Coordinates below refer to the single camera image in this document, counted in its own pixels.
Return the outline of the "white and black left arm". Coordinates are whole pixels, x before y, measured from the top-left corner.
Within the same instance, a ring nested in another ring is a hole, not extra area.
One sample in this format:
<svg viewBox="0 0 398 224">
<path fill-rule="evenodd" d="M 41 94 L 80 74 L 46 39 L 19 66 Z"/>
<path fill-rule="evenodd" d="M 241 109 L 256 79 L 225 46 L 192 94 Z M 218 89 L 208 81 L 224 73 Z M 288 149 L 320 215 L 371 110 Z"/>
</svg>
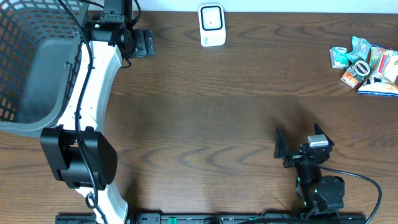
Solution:
<svg viewBox="0 0 398 224">
<path fill-rule="evenodd" d="M 57 223 L 131 223 L 129 205 L 114 181 L 118 155 L 104 136 L 111 87 L 123 60 L 155 55 L 150 29 L 88 21 L 81 37 L 81 64 L 68 104 L 40 145 L 53 176 L 76 190 L 94 212 L 63 216 Z"/>
</svg>

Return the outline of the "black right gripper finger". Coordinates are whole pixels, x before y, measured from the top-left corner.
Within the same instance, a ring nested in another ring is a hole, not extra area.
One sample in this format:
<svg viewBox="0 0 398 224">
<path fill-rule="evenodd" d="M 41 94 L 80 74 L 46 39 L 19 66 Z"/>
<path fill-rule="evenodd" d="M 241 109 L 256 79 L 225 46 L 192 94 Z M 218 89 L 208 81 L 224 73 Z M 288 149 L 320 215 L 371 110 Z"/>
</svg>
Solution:
<svg viewBox="0 0 398 224">
<path fill-rule="evenodd" d="M 318 123 L 314 124 L 314 131 L 316 135 L 325 135 L 325 132 L 322 130 Z"/>
<path fill-rule="evenodd" d="M 279 128 L 276 129 L 276 142 L 274 149 L 274 159 L 281 159 L 287 155 L 287 148 L 285 146 L 283 135 Z"/>
</svg>

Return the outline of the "teal snack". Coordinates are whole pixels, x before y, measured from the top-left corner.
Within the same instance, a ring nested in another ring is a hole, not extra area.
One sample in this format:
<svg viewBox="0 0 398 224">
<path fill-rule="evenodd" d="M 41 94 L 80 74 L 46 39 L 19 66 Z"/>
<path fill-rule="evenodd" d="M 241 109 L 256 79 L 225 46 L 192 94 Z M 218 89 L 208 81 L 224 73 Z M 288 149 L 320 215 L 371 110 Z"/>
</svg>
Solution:
<svg viewBox="0 0 398 224">
<path fill-rule="evenodd" d="M 356 36 L 352 36 L 351 43 L 352 51 L 346 54 L 348 60 L 352 63 L 355 63 L 358 60 L 366 61 L 371 49 L 371 44 L 366 39 L 358 38 Z"/>
</svg>

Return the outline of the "yellow snack bag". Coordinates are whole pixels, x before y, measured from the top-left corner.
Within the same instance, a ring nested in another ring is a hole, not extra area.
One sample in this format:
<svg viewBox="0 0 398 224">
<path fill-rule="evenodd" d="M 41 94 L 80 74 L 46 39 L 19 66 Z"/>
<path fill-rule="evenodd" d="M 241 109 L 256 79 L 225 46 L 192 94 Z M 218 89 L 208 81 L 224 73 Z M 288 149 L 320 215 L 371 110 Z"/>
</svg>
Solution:
<svg viewBox="0 0 398 224">
<path fill-rule="evenodd" d="M 369 66 L 372 72 L 358 94 L 397 97 L 397 51 L 372 44 Z"/>
</svg>

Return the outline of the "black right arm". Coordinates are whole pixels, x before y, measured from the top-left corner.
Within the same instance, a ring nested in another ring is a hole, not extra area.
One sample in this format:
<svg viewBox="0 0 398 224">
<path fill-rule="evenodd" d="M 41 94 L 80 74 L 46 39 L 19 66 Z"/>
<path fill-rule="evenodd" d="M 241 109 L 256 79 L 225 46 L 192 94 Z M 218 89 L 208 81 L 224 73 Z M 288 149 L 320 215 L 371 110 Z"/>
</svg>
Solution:
<svg viewBox="0 0 398 224">
<path fill-rule="evenodd" d="M 337 212 L 344 207 L 345 182 L 335 175 L 323 175 L 320 165 L 330 158 L 334 142 L 318 124 L 315 134 L 297 150 L 288 150 L 282 132 L 276 131 L 274 158 L 283 160 L 283 167 L 297 171 L 298 194 L 305 202 L 306 216 Z"/>
</svg>

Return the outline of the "green tissue pack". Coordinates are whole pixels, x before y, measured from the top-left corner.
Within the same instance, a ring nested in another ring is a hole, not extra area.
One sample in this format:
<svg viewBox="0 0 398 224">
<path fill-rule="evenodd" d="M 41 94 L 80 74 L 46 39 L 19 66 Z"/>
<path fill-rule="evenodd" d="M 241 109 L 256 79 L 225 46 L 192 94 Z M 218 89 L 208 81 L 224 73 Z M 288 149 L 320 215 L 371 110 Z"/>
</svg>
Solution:
<svg viewBox="0 0 398 224">
<path fill-rule="evenodd" d="M 349 67 L 349 60 L 346 56 L 345 47 L 332 47 L 330 49 L 330 61 L 332 68 L 346 69 Z"/>
</svg>

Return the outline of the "orange small packet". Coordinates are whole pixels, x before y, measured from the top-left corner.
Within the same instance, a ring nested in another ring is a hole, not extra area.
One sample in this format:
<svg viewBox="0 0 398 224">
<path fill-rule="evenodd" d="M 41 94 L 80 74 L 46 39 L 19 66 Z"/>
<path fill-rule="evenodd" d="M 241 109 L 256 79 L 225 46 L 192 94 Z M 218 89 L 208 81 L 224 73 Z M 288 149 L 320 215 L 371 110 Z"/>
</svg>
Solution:
<svg viewBox="0 0 398 224">
<path fill-rule="evenodd" d="M 355 88 L 359 84 L 359 80 L 348 71 L 345 71 L 344 74 L 342 74 L 340 80 L 351 88 Z"/>
</svg>

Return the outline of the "round label dark packet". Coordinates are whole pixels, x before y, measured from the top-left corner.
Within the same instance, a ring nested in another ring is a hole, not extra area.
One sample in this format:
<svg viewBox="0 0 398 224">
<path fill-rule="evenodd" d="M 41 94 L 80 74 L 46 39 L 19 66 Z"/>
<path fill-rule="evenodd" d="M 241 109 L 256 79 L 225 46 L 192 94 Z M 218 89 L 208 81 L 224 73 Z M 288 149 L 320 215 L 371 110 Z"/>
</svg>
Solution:
<svg viewBox="0 0 398 224">
<path fill-rule="evenodd" d="M 353 74 L 359 82 L 362 82 L 372 71 L 372 68 L 364 60 L 358 60 L 350 65 L 346 71 Z"/>
</svg>

